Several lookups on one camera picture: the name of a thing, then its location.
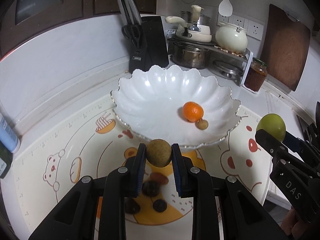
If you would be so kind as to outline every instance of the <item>orange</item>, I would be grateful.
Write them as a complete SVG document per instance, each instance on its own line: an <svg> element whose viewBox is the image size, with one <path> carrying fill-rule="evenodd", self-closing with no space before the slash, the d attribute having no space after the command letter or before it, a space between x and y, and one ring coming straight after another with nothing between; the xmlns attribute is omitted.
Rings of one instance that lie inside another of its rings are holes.
<svg viewBox="0 0 320 240"><path fill-rule="evenodd" d="M198 122L203 117L203 109L195 102L187 102L182 108L183 116L189 122Z"/></svg>

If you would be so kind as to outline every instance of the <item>human hand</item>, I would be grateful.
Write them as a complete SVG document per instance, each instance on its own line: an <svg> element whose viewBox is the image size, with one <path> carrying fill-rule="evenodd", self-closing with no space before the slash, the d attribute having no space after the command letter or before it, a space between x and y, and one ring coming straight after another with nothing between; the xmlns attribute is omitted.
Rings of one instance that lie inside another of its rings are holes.
<svg viewBox="0 0 320 240"><path fill-rule="evenodd" d="M287 236L292 234L294 239L299 239L308 228L308 224L306 224L299 217L295 209L291 207L280 227Z"/></svg>

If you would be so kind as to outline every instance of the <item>white rice paddle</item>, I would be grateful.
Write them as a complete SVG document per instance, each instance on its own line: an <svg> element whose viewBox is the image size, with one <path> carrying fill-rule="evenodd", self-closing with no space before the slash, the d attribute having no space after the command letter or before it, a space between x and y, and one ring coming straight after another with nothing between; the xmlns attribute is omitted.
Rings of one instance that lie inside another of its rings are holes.
<svg viewBox="0 0 320 240"><path fill-rule="evenodd" d="M223 0L219 4L219 14L225 17L229 17L232 15L232 5L229 0Z"/></svg>

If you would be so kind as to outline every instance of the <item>knife block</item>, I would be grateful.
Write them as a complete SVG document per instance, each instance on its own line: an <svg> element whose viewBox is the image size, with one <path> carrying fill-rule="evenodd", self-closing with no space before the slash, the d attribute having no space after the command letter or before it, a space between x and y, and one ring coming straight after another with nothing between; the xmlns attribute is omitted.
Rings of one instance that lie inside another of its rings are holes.
<svg viewBox="0 0 320 240"><path fill-rule="evenodd" d="M161 17L142 17L141 28L141 49L130 43L129 72L132 73L135 69L146 72L153 65L167 67L169 59Z"/></svg>

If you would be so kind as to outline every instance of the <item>green lime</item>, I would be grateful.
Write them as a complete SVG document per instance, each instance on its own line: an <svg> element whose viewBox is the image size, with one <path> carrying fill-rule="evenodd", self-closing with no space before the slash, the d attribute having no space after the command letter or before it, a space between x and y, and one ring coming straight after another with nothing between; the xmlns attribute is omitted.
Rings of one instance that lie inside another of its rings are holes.
<svg viewBox="0 0 320 240"><path fill-rule="evenodd" d="M282 142L285 137L285 123L277 114L267 114L261 118L256 131L263 129L274 138Z"/></svg>

